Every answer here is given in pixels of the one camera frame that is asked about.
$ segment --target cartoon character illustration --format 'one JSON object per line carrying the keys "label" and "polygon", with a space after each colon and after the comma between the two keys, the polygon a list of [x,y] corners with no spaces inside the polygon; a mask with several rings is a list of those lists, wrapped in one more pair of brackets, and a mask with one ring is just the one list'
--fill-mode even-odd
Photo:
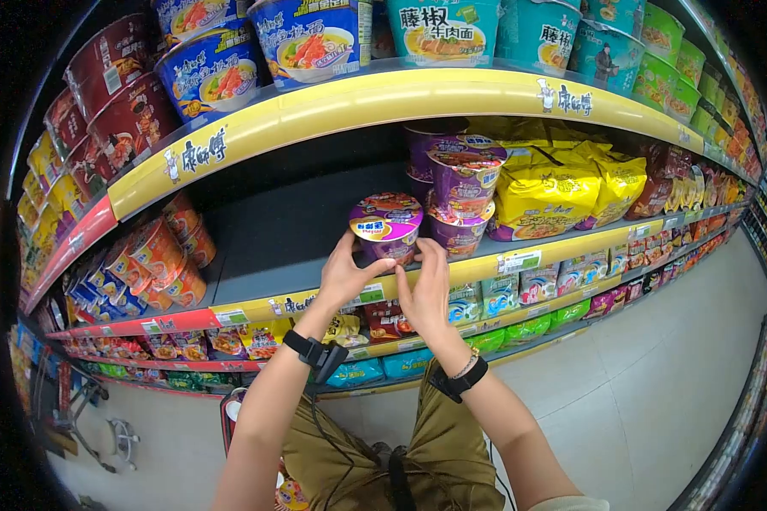
{"label": "cartoon character illustration", "polygon": [[165,173],[169,178],[171,178],[171,182],[175,185],[177,182],[179,182],[179,168],[176,166],[176,159],[178,158],[178,155],[174,154],[173,150],[168,148],[165,149],[165,152],[162,154],[162,156],[165,157],[165,161],[167,162]]}
{"label": "cartoon character illustration", "polygon": [[551,109],[554,107],[554,93],[556,91],[548,86],[545,78],[539,78],[537,84],[540,85],[540,93],[537,94],[537,97],[542,99],[542,113],[550,114]]}

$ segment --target tiled floor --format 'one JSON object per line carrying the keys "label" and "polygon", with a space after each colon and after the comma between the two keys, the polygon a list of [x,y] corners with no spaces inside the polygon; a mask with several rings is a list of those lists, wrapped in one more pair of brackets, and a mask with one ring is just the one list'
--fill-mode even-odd
{"label": "tiled floor", "polygon": [[[739,231],[653,298],[495,372],[539,420],[586,495],[612,509],[663,511],[726,425],[766,311],[765,277]],[[65,484],[111,510],[208,506],[224,462],[218,404],[110,389],[111,399],[87,411],[81,428],[100,445],[108,436],[103,418],[131,422],[143,439],[139,470],[110,475],[84,454],[50,456]],[[390,445],[409,442],[416,406],[417,390],[322,403],[369,443]]]}

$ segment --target hand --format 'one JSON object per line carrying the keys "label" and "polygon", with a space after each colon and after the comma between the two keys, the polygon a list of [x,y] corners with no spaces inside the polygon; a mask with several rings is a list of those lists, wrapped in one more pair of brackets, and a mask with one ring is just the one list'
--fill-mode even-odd
{"label": "hand", "polygon": [[395,268],[395,277],[401,310],[431,348],[435,339],[443,339],[451,330],[457,335],[457,330],[449,324],[449,264],[446,251],[437,241],[418,238],[417,243],[421,253],[415,259],[421,260],[422,266],[415,290],[409,291],[407,273],[402,266]]}

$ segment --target yellow noodle bag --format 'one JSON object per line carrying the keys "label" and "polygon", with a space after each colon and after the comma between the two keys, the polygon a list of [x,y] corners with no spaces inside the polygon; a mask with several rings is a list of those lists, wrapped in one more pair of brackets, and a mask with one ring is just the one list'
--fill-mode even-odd
{"label": "yellow noodle bag", "polygon": [[596,164],[568,149],[529,147],[529,165],[504,165],[497,179],[493,240],[562,234],[583,220],[600,193]]}
{"label": "yellow noodle bag", "polygon": [[591,141],[584,141],[574,148],[574,152],[596,162],[602,176],[596,204],[588,217],[576,225],[576,229],[595,229],[622,218],[631,204],[642,195],[645,181],[648,180],[645,172],[647,159],[613,151],[605,152],[600,145]]}

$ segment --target teal instant noodle cup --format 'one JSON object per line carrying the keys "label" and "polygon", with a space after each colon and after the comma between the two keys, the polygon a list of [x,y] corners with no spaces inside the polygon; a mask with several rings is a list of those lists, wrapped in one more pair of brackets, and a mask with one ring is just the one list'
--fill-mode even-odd
{"label": "teal instant noodle cup", "polygon": [[259,0],[247,14],[280,91],[369,66],[371,0]]}
{"label": "teal instant noodle cup", "polygon": [[395,50],[409,66],[488,67],[500,0],[387,0]]}
{"label": "teal instant noodle cup", "polygon": [[184,123],[244,108],[257,92],[261,52],[245,20],[197,35],[166,53],[153,71]]}
{"label": "teal instant noodle cup", "polygon": [[614,27],[582,20],[568,69],[583,83],[630,97],[644,56],[644,44]]}
{"label": "teal instant noodle cup", "polygon": [[562,77],[582,14],[563,0],[503,0],[495,56]]}

